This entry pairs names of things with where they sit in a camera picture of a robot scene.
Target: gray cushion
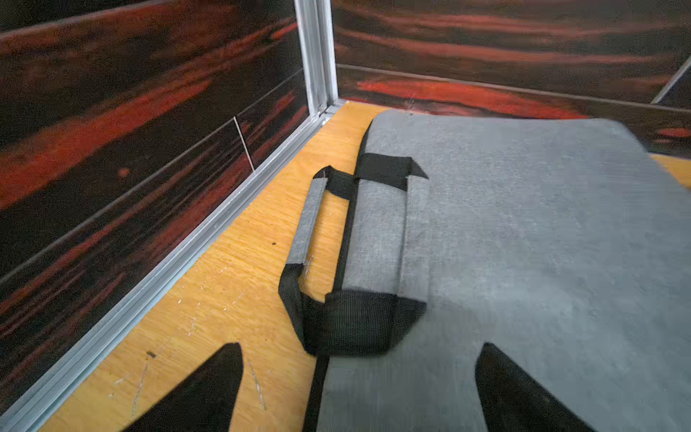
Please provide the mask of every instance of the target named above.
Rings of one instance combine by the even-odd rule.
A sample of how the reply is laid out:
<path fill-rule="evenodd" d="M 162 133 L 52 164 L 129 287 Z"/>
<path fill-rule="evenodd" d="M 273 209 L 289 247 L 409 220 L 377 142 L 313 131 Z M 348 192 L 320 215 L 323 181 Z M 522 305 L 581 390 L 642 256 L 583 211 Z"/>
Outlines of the gray cushion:
<path fill-rule="evenodd" d="M 598 431 L 691 430 L 691 200 L 624 126 L 387 111 L 366 151 L 429 175 L 405 279 L 428 309 L 387 355 L 331 358 L 319 430 L 485 430 L 486 341 Z M 344 289 L 397 290 L 405 215 L 361 183 Z"/>

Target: floor trim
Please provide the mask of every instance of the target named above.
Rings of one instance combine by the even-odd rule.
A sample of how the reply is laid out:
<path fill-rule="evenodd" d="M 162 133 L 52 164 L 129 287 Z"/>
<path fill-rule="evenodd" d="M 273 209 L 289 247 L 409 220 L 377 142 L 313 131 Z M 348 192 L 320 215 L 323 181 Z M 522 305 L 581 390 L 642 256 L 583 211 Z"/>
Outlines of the floor trim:
<path fill-rule="evenodd" d="M 333 112 L 334 108 L 330 107 L 328 114 L 304 121 L 245 182 L 0 416 L 0 430 L 24 432 L 41 427 L 330 119 Z"/>

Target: gray fabric handle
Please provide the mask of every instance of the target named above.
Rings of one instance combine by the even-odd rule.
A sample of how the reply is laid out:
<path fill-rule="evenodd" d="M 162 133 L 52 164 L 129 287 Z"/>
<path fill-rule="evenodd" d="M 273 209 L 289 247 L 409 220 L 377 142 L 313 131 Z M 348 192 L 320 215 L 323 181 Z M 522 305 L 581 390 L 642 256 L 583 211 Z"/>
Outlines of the gray fabric handle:
<path fill-rule="evenodd" d="M 303 207 L 298 228 L 293 237 L 293 244 L 290 246 L 288 261 L 286 264 L 306 264 L 307 252 L 310 250 L 316 217 L 319 215 L 321 200 L 326 190 L 327 178 L 313 178 L 310 190 L 307 192 L 305 206 Z"/>
<path fill-rule="evenodd" d="M 307 253 L 312 242 L 324 191 L 327 189 L 327 181 L 327 178 L 312 179 L 286 264 L 307 263 Z M 397 293 L 401 297 L 423 302 L 427 301 L 429 275 L 429 253 L 426 241 L 428 193 L 429 179 L 418 176 L 408 177 L 404 242 Z M 378 291 L 377 287 L 362 288 Z"/>

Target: wood grain wall panel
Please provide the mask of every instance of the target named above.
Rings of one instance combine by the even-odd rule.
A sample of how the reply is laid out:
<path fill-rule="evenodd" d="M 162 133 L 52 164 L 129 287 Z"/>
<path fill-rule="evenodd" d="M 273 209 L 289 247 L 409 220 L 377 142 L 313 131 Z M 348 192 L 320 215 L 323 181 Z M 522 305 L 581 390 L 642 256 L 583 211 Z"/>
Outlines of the wood grain wall panel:
<path fill-rule="evenodd" d="M 0 283 L 0 410 L 40 378 L 251 172 L 230 122 L 6 277 Z"/>
<path fill-rule="evenodd" d="M 238 114 L 238 124 L 256 169 L 309 115 L 303 71 Z"/>
<path fill-rule="evenodd" d="M 339 96 L 440 115 L 574 119 L 625 124 L 653 153 L 691 158 L 691 111 L 510 91 L 339 67 Z"/>
<path fill-rule="evenodd" d="M 336 61 L 648 103 L 691 53 L 684 0 L 332 0 Z"/>
<path fill-rule="evenodd" d="M 5 0 L 0 2 L 0 31 L 141 2 L 142 0 Z"/>
<path fill-rule="evenodd" d="M 660 105 L 691 109 L 691 69 L 687 69 L 679 78 Z"/>
<path fill-rule="evenodd" d="M 266 6 L 169 1 L 0 35 L 0 275 L 301 68 L 292 5 Z"/>
<path fill-rule="evenodd" d="M 248 177 L 231 119 L 301 68 L 292 1 L 0 33 L 0 412 Z"/>

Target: wooden floor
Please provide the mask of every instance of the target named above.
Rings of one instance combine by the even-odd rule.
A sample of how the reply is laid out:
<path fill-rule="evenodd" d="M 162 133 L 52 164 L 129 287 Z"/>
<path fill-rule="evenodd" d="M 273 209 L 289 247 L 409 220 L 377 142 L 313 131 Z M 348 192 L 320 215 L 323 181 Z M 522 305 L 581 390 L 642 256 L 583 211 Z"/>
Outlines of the wooden floor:
<path fill-rule="evenodd" d="M 231 430 L 300 430 L 315 359 L 293 332 L 278 278 L 312 175 L 326 165 L 353 172 L 362 135 L 385 110 L 346 103 L 42 430 L 119 431 L 235 341 L 245 373 Z M 691 187 L 691 161 L 654 157 Z M 325 194 L 305 278 L 316 299 L 331 290 L 346 209 L 346 201 Z"/>

